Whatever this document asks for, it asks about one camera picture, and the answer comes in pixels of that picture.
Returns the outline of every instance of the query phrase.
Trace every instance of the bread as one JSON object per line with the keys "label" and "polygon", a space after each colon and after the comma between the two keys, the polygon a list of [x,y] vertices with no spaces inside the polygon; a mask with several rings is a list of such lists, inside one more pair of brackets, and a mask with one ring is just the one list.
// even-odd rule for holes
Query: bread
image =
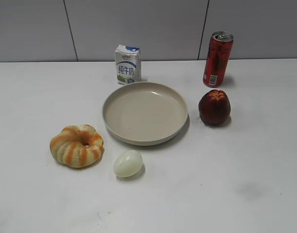
{"label": "bread", "polygon": [[53,158],[70,167],[89,166],[101,159],[104,153],[102,137],[90,125],[71,125],[51,139]]}

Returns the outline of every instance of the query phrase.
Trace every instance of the barcode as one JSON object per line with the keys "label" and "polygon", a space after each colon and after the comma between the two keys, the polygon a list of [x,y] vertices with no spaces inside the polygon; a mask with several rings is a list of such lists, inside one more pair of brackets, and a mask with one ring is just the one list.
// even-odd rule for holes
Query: barcode
{"label": "barcode", "polygon": [[216,85],[217,75],[210,75],[209,85]]}

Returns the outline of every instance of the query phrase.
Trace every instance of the plate rim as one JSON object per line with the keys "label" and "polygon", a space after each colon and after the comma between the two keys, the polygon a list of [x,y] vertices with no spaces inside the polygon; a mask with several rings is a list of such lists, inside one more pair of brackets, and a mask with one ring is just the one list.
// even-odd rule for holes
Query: plate rim
{"label": "plate rim", "polygon": [[[121,89],[126,88],[127,86],[137,85],[137,84],[145,84],[145,83],[156,84],[156,85],[164,86],[164,87],[170,89],[171,91],[175,92],[175,93],[176,93],[176,94],[183,100],[183,103],[184,103],[184,106],[185,106],[185,110],[186,110],[186,112],[185,112],[184,122],[180,125],[180,127],[178,127],[178,129],[177,129],[174,133],[172,133],[172,134],[170,134],[170,135],[168,135],[168,136],[166,136],[166,137],[162,137],[162,138],[160,138],[160,139],[156,139],[156,140],[146,140],[146,141],[133,140],[133,139],[127,138],[127,137],[125,137],[125,136],[122,136],[122,135],[120,135],[119,133],[116,133],[114,130],[112,130],[112,129],[109,127],[109,125],[107,124],[107,122],[106,122],[106,120],[105,120],[105,109],[104,109],[104,107],[105,107],[105,104],[107,103],[107,101],[109,100],[109,98],[110,98],[112,95],[114,95],[115,93],[119,92]],[[169,87],[169,86],[167,86],[167,85],[160,84],[160,83],[155,83],[155,82],[136,82],[136,83],[130,83],[130,84],[124,85],[124,86],[122,86],[122,87],[119,87],[118,89],[116,89],[115,91],[113,91],[113,92],[106,98],[106,100],[104,101],[103,106],[102,106],[102,118],[103,118],[103,122],[104,122],[106,128],[110,131],[110,133],[112,133],[112,134],[115,135],[115,136],[118,136],[118,137],[116,137],[116,138],[118,138],[120,141],[126,142],[126,143],[128,143],[128,144],[132,144],[132,143],[129,143],[129,142],[130,142],[130,141],[133,141],[133,142],[136,143],[136,145],[138,145],[138,143],[143,143],[143,144],[154,143],[153,145],[155,145],[155,144],[157,144],[157,143],[155,143],[155,142],[158,142],[158,141],[163,141],[163,142],[164,142],[164,140],[167,139],[167,138],[169,138],[169,140],[170,140],[170,139],[171,139],[171,136],[173,136],[173,135],[174,135],[174,136],[177,135],[177,133],[184,127],[184,125],[185,125],[185,123],[186,123],[186,120],[188,119],[188,106],[187,106],[187,102],[186,102],[186,100],[183,98],[183,96],[182,96],[180,93],[178,93],[177,91],[175,91],[173,88],[171,88],[171,87]]]}

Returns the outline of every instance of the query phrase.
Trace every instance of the wall seam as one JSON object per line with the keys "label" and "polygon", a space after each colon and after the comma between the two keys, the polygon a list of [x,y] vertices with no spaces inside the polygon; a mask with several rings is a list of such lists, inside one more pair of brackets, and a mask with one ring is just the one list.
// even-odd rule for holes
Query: wall seam
{"label": "wall seam", "polygon": [[63,0],[63,4],[64,4],[65,12],[66,12],[67,22],[68,22],[68,24],[69,24],[70,36],[71,36],[71,40],[72,40],[72,45],[74,46],[74,51],[75,51],[75,55],[76,55],[76,61],[78,61],[77,50],[76,50],[76,46],[75,46],[74,37],[73,37],[73,35],[72,35],[71,27],[70,27],[70,19],[69,19],[69,14],[68,14],[68,12],[67,12],[67,8],[66,8],[65,0]]}
{"label": "wall seam", "polygon": [[202,45],[203,33],[205,31],[206,22],[207,22],[207,15],[208,15],[209,3],[210,3],[210,0],[208,0],[207,9],[206,9],[206,16],[205,16],[205,20],[203,22],[201,39],[200,39],[200,45],[199,45],[199,52],[198,52],[198,60],[199,60],[199,56],[200,56],[200,50],[201,50],[201,45]]}

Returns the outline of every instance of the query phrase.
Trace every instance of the can lid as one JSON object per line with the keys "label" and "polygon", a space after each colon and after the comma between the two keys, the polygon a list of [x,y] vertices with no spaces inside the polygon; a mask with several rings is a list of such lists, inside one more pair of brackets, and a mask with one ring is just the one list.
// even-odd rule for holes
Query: can lid
{"label": "can lid", "polygon": [[221,42],[229,42],[234,39],[234,36],[228,32],[215,32],[212,34],[212,38]]}

